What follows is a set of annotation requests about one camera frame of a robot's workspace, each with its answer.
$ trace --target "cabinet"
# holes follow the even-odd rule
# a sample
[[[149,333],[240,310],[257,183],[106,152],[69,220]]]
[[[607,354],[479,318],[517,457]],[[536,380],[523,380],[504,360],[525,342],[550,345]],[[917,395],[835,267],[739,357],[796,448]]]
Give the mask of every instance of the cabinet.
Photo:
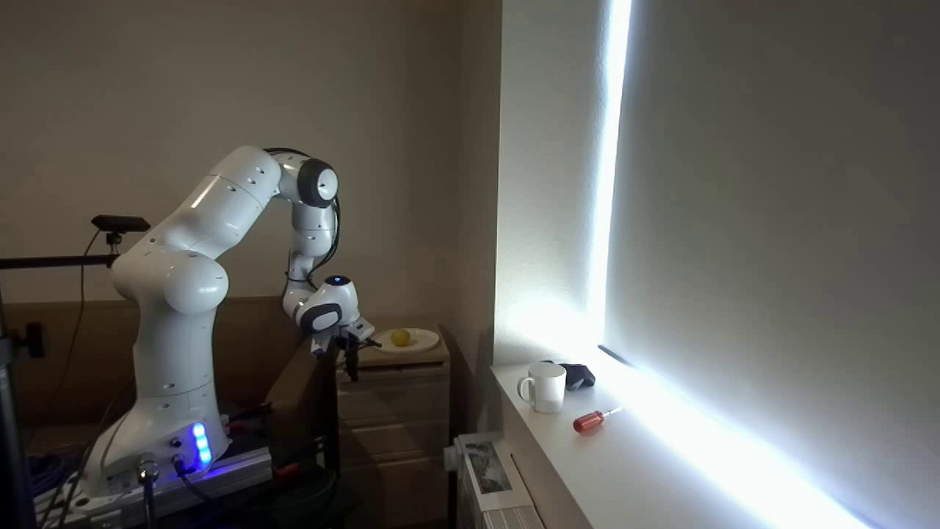
[[[337,373],[341,474],[359,492],[350,527],[445,527],[450,351],[362,351]]]

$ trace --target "black stand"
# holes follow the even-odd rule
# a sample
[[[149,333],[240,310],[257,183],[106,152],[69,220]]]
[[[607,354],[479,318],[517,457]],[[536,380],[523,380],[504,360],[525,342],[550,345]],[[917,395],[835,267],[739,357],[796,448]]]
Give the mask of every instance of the black stand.
[[[315,432],[326,437],[326,467],[341,471],[341,405],[334,395],[334,360],[337,354],[345,357],[345,373],[359,382],[359,342],[353,335],[331,338],[326,354],[319,357],[323,364],[316,367],[316,389],[323,404],[323,417],[315,424]]]
[[[0,271],[12,267],[85,267],[85,266],[106,266],[112,267],[113,255],[28,255],[28,258],[0,258]]]
[[[31,255],[31,258],[0,258],[0,271],[9,267],[85,267],[112,266],[118,255]],[[31,492],[25,480],[19,432],[12,404],[9,361],[18,342],[5,335],[3,299],[0,299],[0,521],[12,521],[14,529],[36,527]]]
[[[0,321],[0,518],[12,521],[14,529],[31,529],[36,512],[25,483],[25,465],[19,454],[19,436],[12,405],[12,380],[9,380],[9,361],[14,354],[14,342],[5,335]]]

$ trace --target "windowsill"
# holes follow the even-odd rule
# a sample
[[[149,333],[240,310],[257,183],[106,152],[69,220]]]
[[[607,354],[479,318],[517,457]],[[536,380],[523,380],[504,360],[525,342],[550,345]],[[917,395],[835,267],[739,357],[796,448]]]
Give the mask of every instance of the windowsill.
[[[525,427],[588,527],[755,527],[736,504],[666,454],[627,411],[607,417],[602,430],[591,436],[573,432],[579,414],[616,405],[616,398],[604,389],[604,373],[627,367],[611,364],[607,360],[592,361],[595,389],[569,390],[557,414],[531,411],[531,405],[517,398],[517,380],[525,370],[528,364],[492,367],[501,399],[508,404],[501,411],[517,414],[517,424]],[[551,496],[531,496],[547,518],[551,507],[539,504],[551,504]]]

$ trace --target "cable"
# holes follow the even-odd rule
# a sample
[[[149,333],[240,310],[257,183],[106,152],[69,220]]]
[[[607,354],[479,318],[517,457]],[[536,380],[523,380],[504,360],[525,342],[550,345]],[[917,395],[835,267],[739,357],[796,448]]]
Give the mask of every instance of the cable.
[[[328,518],[334,518],[334,512],[328,512],[328,507],[331,507],[331,501],[334,501],[334,492],[341,487],[341,480],[337,480],[337,474],[328,474],[331,480],[328,480],[328,492],[326,492],[326,501],[319,504],[319,508],[316,512],[323,512],[319,518],[315,518],[315,521],[304,521],[307,527],[319,527],[319,524],[328,524]]]
[[[3,293],[0,293],[0,338],[5,335],[5,310],[3,310]]]
[[[88,244],[85,244],[85,251],[83,251],[83,258],[91,252],[97,235],[100,235],[100,230],[88,239]],[[85,266],[80,266],[80,314],[77,314],[77,324],[69,327],[69,338],[68,338],[68,351],[63,351],[63,367],[61,367],[61,373],[59,373],[59,382],[56,382],[53,399],[50,399],[53,405],[59,404],[63,377],[68,377],[68,370],[69,370],[69,361],[74,361],[74,354],[77,354],[77,345],[80,345],[83,321],[85,321]]]
[[[263,152],[271,152],[271,155],[278,155],[278,152],[290,152],[290,155],[301,155],[301,158],[310,158],[307,152],[301,152],[301,151],[294,151],[294,148],[282,148],[282,145],[263,148]]]
[[[341,248],[341,235],[343,235],[343,205],[341,205],[341,198],[331,199],[331,213],[334,213],[334,239],[331,239],[326,255],[315,266],[315,271],[319,271],[319,267],[334,255],[334,251]]]
[[[251,518],[251,514],[257,514],[254,501],[268,496],[271,492],[273,492],[273,486],[263,486],[254,492],[240,492],[232,496],[210,501],[210,504],[204,504],[204,507],[210,507],[204,514],[191,514],[188,521],[193,529],[199,529],[199,527],[224,527],[221,521],[228,518],[232,512]]]
[[[182,461],[175,461],[172,467],[175,467],[179,483],[182,483],[193,496],[199,496],[199,501],[209,504],[209,507],[215,504],[215,496],[209,496],[204,492],[199,492],[199,487],[184,476]]]
[[[156,527],[153,480],[156,480],[156,476],[153,476],[149,471],[141,471],[141,474],[138,474],[138,483],[141,483],[141,487],[144,487],[146,529]]]
[[[102,427],[102,424],[108,421],[108,411],[112,411],[112,410],[113,410],[113,404],[100,414],[97,427]],[[113,424],[102,458],[108,457],[108,451],[112,451],[112,443],[113,443],[113,436],[118,436],[122,417]],[[63,527],[68,507],[69,507],[69,501],[74,501],[74,493],[77,493],[77,487],[80,487],[80,483],[83,483],[83,476],[85,476],[85,465],[88,465],[88,458],[91,458],[91,451],[94,451],[94,442],[85,448],[85,454],[83,454],[83,458],[80,458],[80,471],[77,471],[74,483],[68,486],[68,493],[63,493],[63,504],[61,504],[61,512],[59,512],[56,527]],[[53,496],[50,496],[50,504],[47,504],[47,512],[41,514],[38,527],[47,524],[47,518],[50,518],[50,512],[53,512],[53,507],[56,507],[63,483],[68,483],[68,476],[56,486],[56,492],[53,492]]]

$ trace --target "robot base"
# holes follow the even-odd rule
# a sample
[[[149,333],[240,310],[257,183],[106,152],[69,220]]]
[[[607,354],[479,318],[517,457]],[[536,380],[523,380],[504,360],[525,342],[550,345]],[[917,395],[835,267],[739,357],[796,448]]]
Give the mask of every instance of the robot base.
[[[112,527],[138,527],[146,521],[144,487],[135,487],[130,493],[113,493],[113,496],[85,496],[80,483],[69,507],[61,507],[63,492],[74,486],[74,480],[77,476],[69,476],[61,486],[53,508],[50,508],[50,501],[56,492],[47,492],[36,501],[36,518],[41,529],[59,527],[61,508],[68,508],[61,527],[108,527],[112,529]],[[250,454],[221,458],[209,474],[191,474],[188,483],[191,486],[184,486],[175,474],[162,476],[153,487],[153,514],[163,518],[163,514],[199,507],[204,501],[224,501],[243,487],[271,483],[271,451],[257,448]]]

